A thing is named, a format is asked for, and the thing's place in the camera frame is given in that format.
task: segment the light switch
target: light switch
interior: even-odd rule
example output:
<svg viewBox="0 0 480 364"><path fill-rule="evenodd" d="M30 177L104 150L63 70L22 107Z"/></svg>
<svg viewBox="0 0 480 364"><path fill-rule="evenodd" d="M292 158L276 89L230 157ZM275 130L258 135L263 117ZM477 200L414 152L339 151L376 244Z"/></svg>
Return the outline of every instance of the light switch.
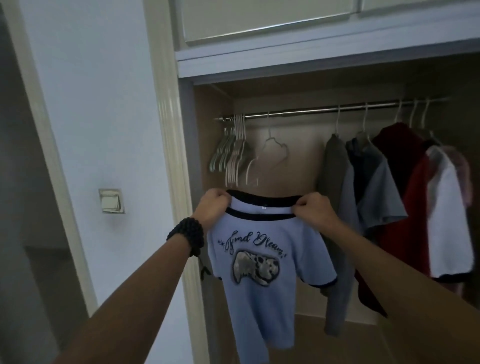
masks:
<svg viewBox="0 0 480 364"><path fill-rule="evenodd" d="M121 191L119 189L107 189L101 188L98 190L100 193L100 202L102 205L102 211L110 214L124 214L123 201L121 197Z"/></svg>

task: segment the forearm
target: forearm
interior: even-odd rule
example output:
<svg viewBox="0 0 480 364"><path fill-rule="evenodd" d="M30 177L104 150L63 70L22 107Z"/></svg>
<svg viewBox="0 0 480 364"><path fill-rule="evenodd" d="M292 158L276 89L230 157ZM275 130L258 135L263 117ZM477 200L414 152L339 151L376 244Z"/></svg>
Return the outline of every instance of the forearm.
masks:
<svg viewBox="0 0 480 364"><path fill-rule="evenodd" d="M103 303L54 364L143 363L190 251L182 235L169 239Z"/></svg>
<svg viewBox="0 0 480 364"><path fill-rule="evenodd" d="M478 311L342 222L329 237L349 256L396 328L433 363L478 363Z"/></svg>

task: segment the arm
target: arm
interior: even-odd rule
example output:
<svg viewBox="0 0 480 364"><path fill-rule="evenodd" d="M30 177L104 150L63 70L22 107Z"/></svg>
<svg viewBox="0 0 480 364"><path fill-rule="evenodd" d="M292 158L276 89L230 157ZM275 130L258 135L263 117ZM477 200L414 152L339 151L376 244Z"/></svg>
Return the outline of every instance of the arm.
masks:
<svg viewBox="0 0 480 364"><path fill-rule="evenodd" d="M206 232L230 196L209 190L192 215ZM176 234L143 263L88 319L54 364L143 363L180 280L191 247Z"/></svg>
<svg viewBox="0 0 480 364"><path fill-rule="evenodd" d="M313 193L293 208L352 260L392 324L428 363L479 363L480 314L468 303L358 235Z"/></svg>

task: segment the black beaded bracelet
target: black beaded bracelet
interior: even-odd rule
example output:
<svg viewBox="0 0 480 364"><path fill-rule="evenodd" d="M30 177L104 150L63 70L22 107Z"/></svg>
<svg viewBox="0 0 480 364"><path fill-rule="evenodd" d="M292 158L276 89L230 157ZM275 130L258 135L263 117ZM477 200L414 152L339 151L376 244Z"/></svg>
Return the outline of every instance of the black beaded bracelet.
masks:
<svg viewBox="0 0 480 364"><path fill-rule="evenodd" d="M194 218L184 218L178 225L168 234L167 240L175 234L182 234L192 247L190 256L199 256L200 249L203 248L204 229L202 224Z"/></svg>

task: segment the closet rod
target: closet rod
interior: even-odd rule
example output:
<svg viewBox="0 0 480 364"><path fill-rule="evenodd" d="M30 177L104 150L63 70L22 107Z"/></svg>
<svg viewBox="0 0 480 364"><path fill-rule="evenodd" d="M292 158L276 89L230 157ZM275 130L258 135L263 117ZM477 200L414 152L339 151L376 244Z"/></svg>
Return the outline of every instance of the closet rod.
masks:
<svg viewBox="0 0 480 364"><path fill-rule="evenodd" d="M404 106L413 106L415 104L426 104L427 100L431 104L437 104L448 101L448 97L434 97L427 99L426 97L417 98L417 99L404 99L402 100L402 107ZM365 110L368 105L368 110L373 109L392 109L398 108L400 106L400 100L388 100L388 101L375 101L375 102L358 102L355 104L344 104L344 105L332 105L332 106L319 106L317 108L305 108L305 109L287 109L280 111L270 111L270 112L255 112L250 114L245 114L245 119L261 119L268 117L288 117L288 116L298 116L298 115L308 115L308 114L325 114L329 112L338 112L340 111L359 111ZM216 121L233 121L233 115L227 115L215 119Z"/></svg>

